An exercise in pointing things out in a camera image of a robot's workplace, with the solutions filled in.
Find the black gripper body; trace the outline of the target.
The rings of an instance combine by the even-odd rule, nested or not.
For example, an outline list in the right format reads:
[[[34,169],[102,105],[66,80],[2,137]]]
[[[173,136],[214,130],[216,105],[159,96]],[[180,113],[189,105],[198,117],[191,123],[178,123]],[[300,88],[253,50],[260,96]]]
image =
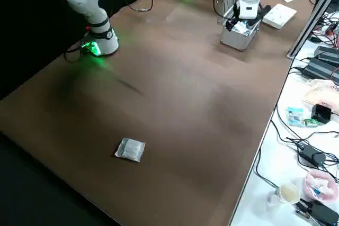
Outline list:
[[[272,7],[270,5],[266,5],[265,7],[262,7],[262,5],[259,5],[257,17],[255,19],[252,19],[252,20],[245,20],[245,19],[241,19],[239,17],[240,10],[237,7],[237,5],[233,5],[233,15],[232,15],[231,18],[229,18],[227,20],[227,30],[231,31],[232,28],[238,22],[242,22],[242,21],[245,21],[245,26],[246,26],[247,29],[252,29],[258,22],[263,20],[264,16],[271,10],[271,8]]]

